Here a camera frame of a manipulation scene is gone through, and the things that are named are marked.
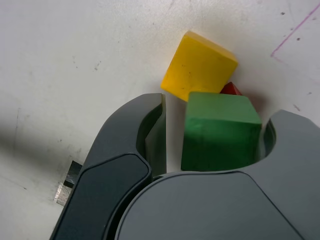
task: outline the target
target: pink line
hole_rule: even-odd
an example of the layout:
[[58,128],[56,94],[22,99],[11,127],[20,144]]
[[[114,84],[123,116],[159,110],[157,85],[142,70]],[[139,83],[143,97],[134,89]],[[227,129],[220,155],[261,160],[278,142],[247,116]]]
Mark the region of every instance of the pink line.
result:
[[297,31],[308,20],[308,18],[310,18],[311,15],[315,13],[315,11],[319,7],[320,3],[305,17],[305,19],[303,19],[302,22],[300,22],[298,26],[295,27],[295,29],[282,41],[282,43],[275,50],[273,50],[273,52],[271,53],[271,57],[275,55],[276,51],[278,51],[282,47],[282,45],[285,44],[285,42],[295,33],[295,31]]

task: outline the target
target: gray plastic housing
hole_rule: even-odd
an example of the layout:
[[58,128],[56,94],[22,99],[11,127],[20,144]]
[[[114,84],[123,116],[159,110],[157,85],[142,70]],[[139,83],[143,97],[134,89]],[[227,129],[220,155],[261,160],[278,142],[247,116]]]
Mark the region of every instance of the gray plastic housing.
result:
[[[148,149],[158,154],[146,159]],[[166,103],[160,93],[141,95],[106,120],[50,239],[114,239],[127,205],[152,182],[152,165],[158,174],[166,172]]]

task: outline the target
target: black mark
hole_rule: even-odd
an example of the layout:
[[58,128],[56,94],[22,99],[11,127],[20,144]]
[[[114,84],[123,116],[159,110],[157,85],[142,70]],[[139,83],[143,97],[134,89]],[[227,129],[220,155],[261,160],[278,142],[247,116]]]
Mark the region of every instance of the black mark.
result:
[[16,154],[16,143],[17,143],[17,133],[18,133],[18,120],[19,120],[19,112],[20,107],[18,107],[18,111],[16,114],[16,123],[15,123],[15,130],[14,130],[14,138],[13,138],[13,156]]
[[299,112],[301,112],[300,108],[297,105],[293,104],[293,106],[295,109],[297,109]]
[[98,63],[98,64],[95,66],[94,70],[98,71],[98,67],[99,67],[100,63]]

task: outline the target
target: wooden block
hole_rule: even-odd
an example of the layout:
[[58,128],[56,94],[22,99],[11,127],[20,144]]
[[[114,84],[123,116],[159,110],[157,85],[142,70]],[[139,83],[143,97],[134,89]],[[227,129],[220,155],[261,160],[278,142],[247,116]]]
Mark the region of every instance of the wooden block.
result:
[[220,93],[238,62],[223,47],[188,31],[182,38],[161,88],[188,101],[190,92]]
[[240,95],[242,96],[241,92],[238,88],[232,83],[227,83],[220,92],[221,94],[231,94],[231,95]]
[[247,97],[191,92],[181,169],[222,171],[255,163],[261,127],[261,120]]

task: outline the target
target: dark gray plastic part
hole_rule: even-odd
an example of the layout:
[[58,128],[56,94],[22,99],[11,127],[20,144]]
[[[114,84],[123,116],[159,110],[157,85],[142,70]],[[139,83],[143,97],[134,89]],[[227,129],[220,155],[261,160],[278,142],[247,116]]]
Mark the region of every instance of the dark gray plastic part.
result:
[[[51,240],[114,239],[127,205],[152,181],[145,142],[158,119],[157,125],[163,124],[165,109],[162,94],[145,94],[108,118],[88,153]],[[153,139],[162,142],[157,136]],[[160,149],[165,151],[166,144],[162,144]]]
[[301,240],[246,174],[178,173],[131,202],[116,240]]
[[276,141],[250,175],[306,240],[320,239],[320,128],[281,110],[271,117]]

